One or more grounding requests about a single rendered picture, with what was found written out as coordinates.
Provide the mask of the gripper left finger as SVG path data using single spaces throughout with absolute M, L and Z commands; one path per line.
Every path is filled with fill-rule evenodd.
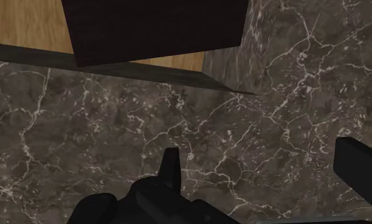
M 167 148 L 156 176 L 138 179 L 120 200 L 112 193 L 85 197 L 67 224 L 191 224 L 181 216 L 189 200 L 180 191 L 179 149 Z

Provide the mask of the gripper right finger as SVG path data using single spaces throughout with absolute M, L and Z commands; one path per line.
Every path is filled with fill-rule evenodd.
M 333 170 L 372 206 L 372 148 L 353 137 L 336 138 Z

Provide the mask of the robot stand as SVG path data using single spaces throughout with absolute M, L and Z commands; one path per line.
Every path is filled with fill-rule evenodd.
M 239 46 L 249 0 L 61 0 L 78 66 Z

